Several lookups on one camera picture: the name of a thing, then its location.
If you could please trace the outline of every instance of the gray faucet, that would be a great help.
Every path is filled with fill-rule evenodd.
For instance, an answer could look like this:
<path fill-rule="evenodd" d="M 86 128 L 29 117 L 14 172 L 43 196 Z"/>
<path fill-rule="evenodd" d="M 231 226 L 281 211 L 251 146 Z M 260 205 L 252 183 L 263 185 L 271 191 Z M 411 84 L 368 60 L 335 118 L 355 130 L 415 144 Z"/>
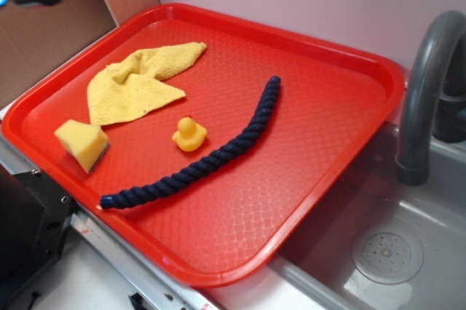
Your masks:
<path fill-rule="evenodd" d="M 410 186 L 429 178 L 431 136 L 466 139 L 466 16 L 439 15 L 417 53 L 401 117 L 397 177 Z"/>

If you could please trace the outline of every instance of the twisted rope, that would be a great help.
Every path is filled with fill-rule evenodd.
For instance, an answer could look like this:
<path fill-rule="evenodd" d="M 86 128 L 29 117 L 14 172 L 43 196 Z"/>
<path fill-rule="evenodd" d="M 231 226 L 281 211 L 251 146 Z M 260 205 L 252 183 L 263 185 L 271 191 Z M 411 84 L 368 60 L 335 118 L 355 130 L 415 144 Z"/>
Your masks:
<path fill-rule="evenodd" d="M 212 151 L 199 161 L 191 163 L 188 167 L 170 177 L 163 177 L 151 185 L 134 186 L 130 190 L 121 190 L 118 194 L 102 196 L 100 206 L 104 210 L 108 208 L 131 208 L 155 199 L 169 197 L 187 188 L 200 178 L 207 177 L 238 156 L 245 154 L 254 146 L 266 129 L 277 104 L 279 94 L 280 77 L 273 76 L 262 92 L 253 118 L 241 134 L 231 139 L 218 150 Z"/>

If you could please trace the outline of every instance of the black machine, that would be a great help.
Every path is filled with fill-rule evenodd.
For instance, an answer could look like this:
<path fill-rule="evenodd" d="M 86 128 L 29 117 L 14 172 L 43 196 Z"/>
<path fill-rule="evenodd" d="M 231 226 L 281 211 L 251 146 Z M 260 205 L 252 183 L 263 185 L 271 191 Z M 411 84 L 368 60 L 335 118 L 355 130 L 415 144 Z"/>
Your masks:
<path fill-rule="evenodd" d="M 0 309 L 60 259 L 73 207 L 47 174 L 0 165 Z"/>

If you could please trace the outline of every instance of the yellow cloth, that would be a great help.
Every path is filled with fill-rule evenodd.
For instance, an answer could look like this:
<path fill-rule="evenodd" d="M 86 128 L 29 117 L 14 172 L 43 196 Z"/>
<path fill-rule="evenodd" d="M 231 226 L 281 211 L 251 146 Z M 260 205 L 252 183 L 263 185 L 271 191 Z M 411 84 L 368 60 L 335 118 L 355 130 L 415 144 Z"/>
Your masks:
<path fill-rule="evenodd" d="M 87 86 L 90 123 L 100 126 L 129 122 L 183 98 L 186 93 L 162 83 L 194 65 L 204 43 L 140 49 L 121 63 L 99 72 Z"/>

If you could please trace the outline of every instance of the gray sink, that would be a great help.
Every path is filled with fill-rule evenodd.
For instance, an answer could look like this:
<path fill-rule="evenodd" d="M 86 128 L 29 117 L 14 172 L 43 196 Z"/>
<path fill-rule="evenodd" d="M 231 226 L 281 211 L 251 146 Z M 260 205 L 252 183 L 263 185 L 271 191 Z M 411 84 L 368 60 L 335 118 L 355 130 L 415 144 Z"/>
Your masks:
<path fill-rule="evenodd" d="M 466 151 L 433 140 L 430 179 L 404 186 L 397 133 L 383 126 L 278 258 L 332 309 L 466 309 Z"/>

